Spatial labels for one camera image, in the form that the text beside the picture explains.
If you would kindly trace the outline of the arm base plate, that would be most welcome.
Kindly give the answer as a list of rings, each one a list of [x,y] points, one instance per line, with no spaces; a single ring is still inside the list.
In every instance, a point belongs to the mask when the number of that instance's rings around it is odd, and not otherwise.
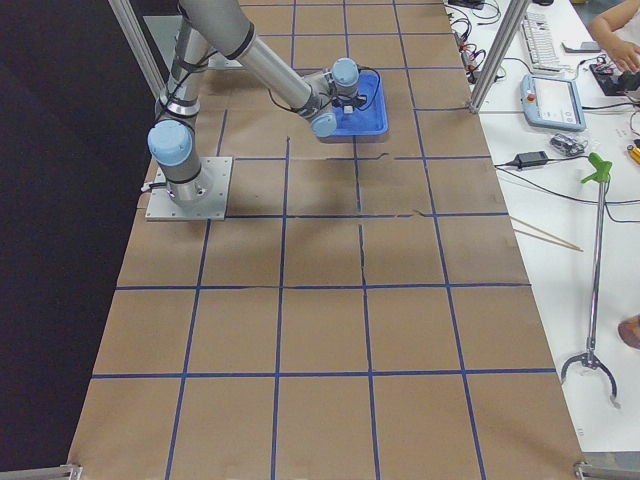
[[[145,218],[148,221],[223,221],[227,211],[233,158],[200,157],[199,175],[188,183],[168,182],[156,168]]]

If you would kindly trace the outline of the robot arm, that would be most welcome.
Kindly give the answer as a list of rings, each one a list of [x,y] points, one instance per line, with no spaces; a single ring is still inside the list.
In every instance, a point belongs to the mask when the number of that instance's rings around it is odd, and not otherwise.
[[[301,76],[260,39],[238,2],[181,1],[178,7],[182,21],[170,76],[147,136],[174,203],[195,204],[213,183],[195,142],[200,81],[213,54],[238,61],[268,88],[277,106],[307,120],[319,138],[335,132],[335,108],[356,109],[366,103],[359,91],[361,69],[354,60],[343,57],[329,69]]]

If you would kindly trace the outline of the person hand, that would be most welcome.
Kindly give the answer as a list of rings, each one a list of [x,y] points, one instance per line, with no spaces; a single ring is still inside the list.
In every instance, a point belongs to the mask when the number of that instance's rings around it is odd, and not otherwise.
[[[634,42],[615,39],[605,50],[620,72],[639,71],[639,46]]]

